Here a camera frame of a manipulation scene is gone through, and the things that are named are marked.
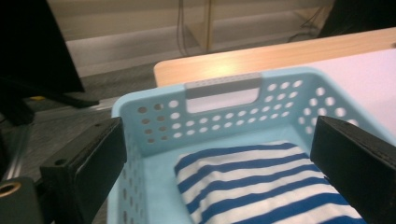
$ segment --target basket hole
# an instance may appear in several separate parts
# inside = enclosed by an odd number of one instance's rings
[[[285,90],[289,85],[290,85],[289,82],[284,82],[282,83],[282,85],[280,85],[280,89]]]
[[[149,119],[142,119],[142,124],[149,124]]]
[[[200,132],[200,133],[206,133],[206,132],[207,132],[207,128],[206,128],[206,127],[201,128],[201,129],[199,130],[199,132]]]
[[[326,90],[323,87],[317,88],[317,96],[322,96],[326,93]]]
[[[347,114],[347,111],[343,107],[338,107],[335,109],[334,113],[335,113],[335,116],[341,118]]]
[[[282,105],[275,105],[274,110],[278,110],[278,109],[280,109],[280,107],[282,107]]]
[[[265,106],[263,109],[262,109],[262,112],[267,112],[268,110],[270,110],[270,106]]]
[[[215,117],[212,118],[213,121],[218,121],[221,119],[220,115],[216,115]]]
[[[297,80],[293,83],[293,87],[297,88],[300,87],[301,85],[303,85],[303,81],[302,80]]]
[[[225,116],[226,119],[231,119],[232,117],[233,117],[233,113],[228,113],[228,114]]]
[[[274,96],[270,95],[270,96],[265,97],[265,100],[264,100],[264,101],[265,101],[266,103],[268,103],[268,102],[271,102],[273,99],[274,99]]]
[[[258,108],[254,108],[254,109],[250,110],[250,114],[256,114],[257,112],[259,112]]]
[[[218,130],[219,128],[220,128],[220,126],[219,126],[218,124],[216,124],[216,125],[213,125],[212,130],[213,130],[213,131],[216,131],[216,130]]]
[[[299,124],[305,124],[305,118],[299,117],[299,118],[298,118],[298,123],[299,123]]]
[[[207,123],[207,118],[200,119],[199,122],[202,124]]]
[[[294,97],[296,97],[298,95],[298,92],[297,91],[294,91],[294,92],[292,92],[291,94],[289,94],[289,98],[291,99],[291,98],[294,98]]]
[[[312,127],[310,127],[310,126],[305,127],[305,132],[308,134],[311,134],[313,132]]]
[[[277,87],[277,85],[274,83],[274,84],[269,85],[267,90],[274,91],[276,89],[276,87]]]
[[[193,120],[189,120],[189,121],[187,121],[186,126],[190,127],[190,126],[192,126],[194,124],[195,124],[195,122]]]
[[[173,101],[169,102],[169,107],[175,108],[175,107],[177,107],[177,106],[178,106],[178,101],[173,100]]]
[[[244,123],[245,123],[245,121],[242,120],[242,119],[240,119],[240,120],[238,120],[238,121],[236,122],[236,125],[240,126],[240,125],[242,125],[242,124],[244,124]]]
[[[163,122],[163,121],[165,120],[165,117],[164,117],[164,116],[159,116],[159,117],[157,118],[157,120],[158,120],[159,122]]]
[[[195,134],[195,130],[188,130],[187,131],[187,135],[193,135],[193,134]]]
[[[224,128],[230,128],[233,124],[231,122],[227,122],[224,124]]]
[[[146,129],[145,130],[145,134],[152,134],[152,130],[151,129]]]
[[[318,118],[312,118],[311,119],[312,125],[316,126],[317,125],[317,121],[318,121]]]
[[[293,106],[293,102],[288,102],[287,104],[285,104],[285,107],[286,108],[290,108],[290,107],[292,107]]]
[[[239,117],[245,116],[246,113],[247,113],[247,112],[246,112],[245,110],[242,110],[241,112],[238,113],[238,116],[239,116]]]
[[[309,104],[311,106],[315,106],[315,105],[318,104],[318,100],[316,98],[312,98],[312,99],[309,100]]]
[[[180,114],[179,113],[171,114],[171,119],[178,119],[178,118],[180,118]]]
[[[289,114],[290,114],[289,111],[285,111],[285,112],[282,113],[282,117],[285,118],[285,117],[288,116]]]
[[[349,119],[348,122],[351,123],[351,124],[353,124],[353,125],[355,125],[355,126],[358,126],[358,127],[359,127],[359,123],[358,123],[358,121],[355,120],[355,119]]]
[[[306,116],[311,115],[311,109],[310,108],[304,109],[304,115],[306,115]]]
[[[286,97],[286,94],[285,94],[285,93],[282,93],[282,94],[279,94],[279,95],[276,97],[276,99],[277,99],[277,100],[283,100],[285,97]]]
[[[141,106],[137,109],[137,112],[139,112],[140,114],[146,114],[148,112],[148,109],[144,106]]]
[[[179,129],[181,127],[181,124],[175,123],[172,125],[172,129]]]
[[[318,115],[326,116],[326,115],[327,115],[327,110],[326,110],[326,108],[319,108],[319,109],[318,109]]]
[[[183,135],[183,134],[181,134],[181,133],[175,133],[175,134],[174,134],[174,137],[175,137],[175,138],[179,138],[179,137],[181,137],[182,135]]]
[[[330,106],[330,105],[335,105],[335,99],[334,99],[334,97],[327,97],[325,100],[324,100],[324,103],[326,104],[326,105],[328,105],[328,106]]]
[[[155,110],[162,110],[163,109],[163,104],[156,104],[154,105]]]

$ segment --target striped cushion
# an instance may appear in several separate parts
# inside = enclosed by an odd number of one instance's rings
[[[198,151],[175,172],[194,223],[365,223],[290,143]]]

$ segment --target circular hole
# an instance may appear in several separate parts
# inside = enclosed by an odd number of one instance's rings
[[[326,116],[327,115],[327,110],[325,108],[319,108],[318,109],[318,115]]]
[[[305,118],[299,117],[298,122],[299,122],[299,124],[305,124]]]
[[[193,120],[189,120],[189,121],[187,121],[186,126],[190,127],[190,126],[194,125],[194,123],[195,122]]]
[[[201,128],[201,129],[199,130],[199,132],[200,132],[200,133],[206,133],[206,132],[207,132],[207,128],[206,128],[206,127]]]
[[[358,121],[355,120],[355,119],[349,119],[348,122],[351,123],[351,124],[353,124],[353,125],[355,125],[355,126],[359,126]]]
[[[305,128],[305,132],[308,133],[308,134],[311,134],[313,132],[312,127],[310,127],[310,126],[306,127]]]
[[[221,116],[220,115],[216,115],[215,117],[213,117],[213,121],[218,121],[218,120],[220,120],[221,119]]]
[[[318,118],[312,118],[311,119],[312,125],[316,126],[317,125],[317,121],[318,121]]]
[[[343,117],[347,114],[347,111],[343,107],[336,108],[334,112],[337,117]]]
[[[224,124],[224,128],[230,128],[233,124],[231,122],[227,122]]]
[[[304,109],[304,115],[308,116],[310,114],[311,114],[311,109],[310,108]]]
[[[0,198],[8,196],[13,192],[17,191],[21,187],[20,182],[8,182],[3,186],[0,186]]]
[[[285,118],[290,112],[289,111],[285,111],[282,113],[282,117]]]
[[[195,131],[194,131],[194,130],[188,130],[188,131],[187,131],[187,135],[193,135],[193,134],[195,134]]]
[[[316,98],[312,98],[312,99],[309,100],[309,104],[311,106],[315,106],[315,105],[318,104],[318,100]]]
[[[63,164],[65,164],[66,163],[66,160],[65,159],[60,159],[60,160],[57,160],[56,162],[55,162],[55,165],[63,165]]]
[[[165,117],[164,117],[164,116],[159,116],[159,117],[157,118],[157,120],[158,120],[159,122],[163,122],[163,121],[165,120]]]
[[[179,137],[181,137],[181,135],[183,135],[183,134],[181,134],[181,133],[175,133],[175,134],[174,134],[174,137],[175,137],[175,138],[179,138]]]
[[[322,96],[324,95],[324,93],[326,93],[326,91],[324,90],[323,87],[317,88],[317,96]]]
[[[268,91],[274,91],[276,89],[276,84],[271,84],[268,86]]]
[[[163,105],[162,105],[162,104],[156,104],[156,105],[154,106],[154,109],[155,109],[155,110],[162,110],[162,109],[163,109]]]
[[[280,107],[282,107],[282,105],[275,105],[274,110],[278,110],[278,109],[280,109]]]
[[[303,85],[303,81],[302,80],[297,80],[293,83],[293,87],[297,88],[300,87],[301,85]]]
[[[148,109],[145,108],[144,106],[141,106],[137,109],[137,112],[139,112],[140,114],[145,114],[148,112]]]
[[[246,112],[245,110],[242,110],[241,112],[238,113],[238,116],[239,116],[239,117],[245,116],[246,113],[247,113],[247,112]]]
[[[200,123],[207,123],[207,118],[203,118],[199,120]]]
[[[254,109],[250,110],[250,114],[256,114],[257,112],[259,112],[258,108],[254,108]]]
[[[330,106],[330,105],[335,105],[335,99],[333,98],[333,97],[327,97],[325,100],[324,100],[324,103],[326,104],[326,105],[328,105],[328,106]]]
[[[169,107],[175,108],[175,107],[177,107],[177,106],[178,106],[178,101],[173,100],[173,101],[169,102]]]
[[[214,125],[213,127],[212,127],[212,130],[218,130],[220,128],[220,126],[218,125],[218,124],[216,124],[216,125]]]
[[[179,113],[171,114],[171,119],[178,119],[178,118],[180,118],[180,114]]]
[[[279,95],[276,97],[276,99],[277,99],[277,100],[283,100],[285,97],[286,97],[286,94],[285,94],[285,93],[282,93],[282,94],[279,94]]]
[[[272,100],[274,99],[274,96],[267,96],[267,97],[265,97],[265,102],[271,102]]]
[[[242,119],[240,119],[240,120],[238,120],[237,122],[236,122],[236,125],[242,125],[242,124],[244,124],[245,122],[242,120]]]
[[[284,82],[282,83],[282,85],[280,85],[280,89],[285,90],[289,85],[290,85],[289,82]]]
[[[180,127],[181,127],[181,124],[179,124],[179,123],[172,125],[172,129],[179,129]]]
[[[270,110],[270,106],[265,106],[263,109],[262,109],[262,112],[267,112],[268,110]]]
[[[293,106],[293,102],[288,102],[287,104],[285,104],[285,107],[286,108],[290,108],[290,107],[292,107]]]
[[[149,124],[149,119],[142,119],[142,124]]]
[[[298,94],[298,92],[297,92],[297,91],[294,91],[294,92],[292,92],[291,94],[289,94],[289,98],[290,98],[290,99],[291,99],[291,98],[294,98],[294,97],[297,96],[297,94]]]
[[[233,113],[228,113],[228,114],[225,116],[226,119],[231,119],[232,117],[233,117]]]

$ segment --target gray floor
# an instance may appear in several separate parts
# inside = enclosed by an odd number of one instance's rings
[[[303,22],[290,13],[219,21],[215,24],[213,52],[286,43],[290,36],[307,32],[300,27]],[[302,39],[307,38],[311,36],[302,36]],[[72,41],[67,46],[86,90],[85,93],[70,95],[82,99],[103,100],[155,88],[155,63],[181,57],[176,27]],[[186,46],[191,55],[204,53],[189,33],[186,33]],[[64,105],[49,100],[28,100],[28,104],[37,111],[38,119],[30,126],[21,175],[35,180],[39,178],[39,164],[49,155],[95,122],[110,118],[109,108],[89,113],[74,110],[74,113],[65,115],[57,114]],[[51,113],[58,117],[42,119],[39,116]],[[6,122],[1,127],[6,127],[7,135],[15,129]],[[106,204],[94,223],[106,223]]]

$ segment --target wooden table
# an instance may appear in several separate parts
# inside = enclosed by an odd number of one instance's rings
[[[164,61],[157,86],[225,77],[396,48],[396,28]]]

